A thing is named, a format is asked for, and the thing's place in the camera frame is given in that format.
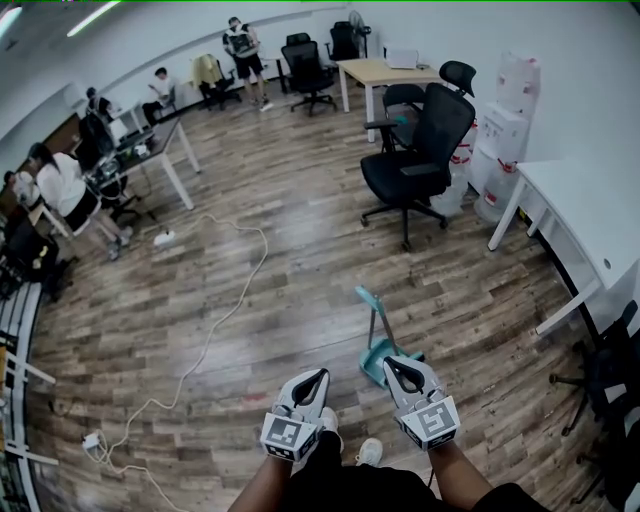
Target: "wooden floor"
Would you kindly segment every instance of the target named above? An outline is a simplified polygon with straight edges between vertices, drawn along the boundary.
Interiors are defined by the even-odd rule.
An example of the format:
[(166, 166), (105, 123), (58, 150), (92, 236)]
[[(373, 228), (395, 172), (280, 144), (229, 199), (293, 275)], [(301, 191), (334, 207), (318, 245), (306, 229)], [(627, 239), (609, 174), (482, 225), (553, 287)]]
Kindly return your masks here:
[[(261, 227), (269, 258), (176, 409), (147, 410), (116, 465), (146, 466), (181, 508), (226, 510), (264, 458), (259, 432), (282, 384), (326, 367), (344, 460), (376, 436), (384, 464), (427, 479), (428, 457), (393, 422), (390, 396), (358, 367), (369, 322), (353, 291), (362, 284), (383, 299), (399, 343), (422, 350), (446, 383), (462, 420), (458, 443), (489, 480), (515, 481), (552, 510), (571, 508), (595, 476), (574, 461), (597, 429), (587, 413), (560, 436), (580, 394), (552, 387), (548, 375), (578, 371), (571, 345), (586, 329), (573, 317), (547, 338), (534, 331), (568, 292), (522, 223), (497, 251), (487, 250), (492, 229), (476, 217), (471, 193), (447, 231), (412, 216), (410, 254), (400, 248), (399, 213), (362, 227), (359, 213), (377, 201), (359, 161), (378, 151), (362, 129), (362, 96), (352, 89), (349, 114), (319, 108), (311, 119), (289, 112), (296, 97), (275, 93), (276, 106), (262, 114), (246, 102), (185, 114), (202, 173), (193, 173), (179, 142), (172, 160), (196, 210), (183, 208), (160, 168), (133, 183), (151, 192), (147, 205), (176, 231), (174, 247), (154, 249), (157, 230), (144, 220), (115, 263), (76, 249), (75, 284), (42, 307), (33, 341), (32, 362), (58, 379), (55, 387), (31, 382), (27, 403), (31, 450), (60, 459), (59, 468), (34, 468), (44, 511), (169, 510), (143, 475), (96, 467), (81, 436), (99, 427), (116, 441), (147, 398), (170, 401), (211, 323), (259, 261), (258, 235), (208, 224), (186, 234), (204, 212)], [(595, 494), (581, 508), (606, 509)]]

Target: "ceiling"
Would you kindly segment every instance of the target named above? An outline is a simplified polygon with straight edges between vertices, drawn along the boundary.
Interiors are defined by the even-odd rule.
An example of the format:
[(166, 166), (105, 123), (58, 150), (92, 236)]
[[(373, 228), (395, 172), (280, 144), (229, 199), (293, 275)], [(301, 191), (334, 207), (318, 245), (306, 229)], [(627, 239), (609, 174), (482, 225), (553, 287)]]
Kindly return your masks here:
[[(0, 2), (0, 9), (6, 3)], [(101, 6), (98, 2), (22, 3), (22, 14), (0, 40), (0, 66), (55, 48), (69, 30)]]

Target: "yellow jacket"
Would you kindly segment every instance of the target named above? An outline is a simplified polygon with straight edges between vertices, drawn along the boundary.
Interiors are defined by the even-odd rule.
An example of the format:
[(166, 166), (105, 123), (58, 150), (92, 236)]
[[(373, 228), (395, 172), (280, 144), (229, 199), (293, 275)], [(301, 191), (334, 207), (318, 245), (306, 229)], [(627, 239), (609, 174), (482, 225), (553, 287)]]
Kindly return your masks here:
[(213, 84), (222, 80), (222, 78), (218, 61), (213, 55), (200, 55), (193, 59), (191, 63), (191, 82), (196, 89), (202, 82), (207, 82), (213, 86)]

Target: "chair backrest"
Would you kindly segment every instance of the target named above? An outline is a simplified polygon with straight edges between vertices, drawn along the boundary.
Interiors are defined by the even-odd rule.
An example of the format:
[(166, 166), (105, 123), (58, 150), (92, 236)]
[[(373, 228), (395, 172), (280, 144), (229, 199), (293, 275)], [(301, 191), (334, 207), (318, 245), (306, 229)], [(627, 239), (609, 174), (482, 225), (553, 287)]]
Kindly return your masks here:
[(282, 55), (287, 60), (295, 81), (314, 80), (322, 75), (318, 43), (315, 41), (283, 46)]
[(300, 43), (308, 43), (311, 41), (311, 37), (306, 32), (300, 32), (298, 34), (291, 34), (287, 36), (287, 46), (292, 46)]
[(449, 175), (449, 160), (471, 128), (476, 109), (456, 91), (430, 83), (413, 132), (413, 147)]
[(333, 40), (333, 60), (359, 59), (360, 51), (353, 42), (353, 27), (347, 21), (337, 22), (329, 31)]
[(424, 89), (416, 84), (390, 85), (382, 96), (385, 110), (393, 105), (409, 105), (423, 101)]
[(468, 94), (472, 98), (475, 98), (473, 89), (471, 88), (471, 80), (473, 80), (475, 75), (475, 68), (464, 62), (458, 62), (457, 60), (450, 60), (440, 66), (440, 78), (457, 87), (458, 92), (463, 96)]

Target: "ceiling light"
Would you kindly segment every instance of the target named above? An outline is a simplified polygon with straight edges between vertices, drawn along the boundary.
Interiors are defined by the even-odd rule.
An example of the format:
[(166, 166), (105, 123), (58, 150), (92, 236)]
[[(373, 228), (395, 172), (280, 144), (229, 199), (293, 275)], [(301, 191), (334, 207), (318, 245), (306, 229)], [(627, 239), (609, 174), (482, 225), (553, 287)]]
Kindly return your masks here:
[(120, 0), (116, 0), (114, 2), (107, 2), (102, 7), (100, 7), (100, 9), (92, 13), (90, 16), (87, 16), (84, 20), (82, 20), (75, 27), (73, 27), (69, 32), (67, 32), (67, 37), (75, 36), (84, 27), (86, 27), (89, 23), (95, 20), (98, 16), (102, 16), (105, 12), (107, 12), (112, 7), (115, 7), (119, 3), (120, 3)]
[(16, 21), (16, 19), (18, 19), (21, 12), (22, 7), (16, 7), (14, 9), (9, 9), (2, 15), (2, 18), (0, 18), (0, 37), (9, 30), (9, 27), (13, 25), (13, 22)]

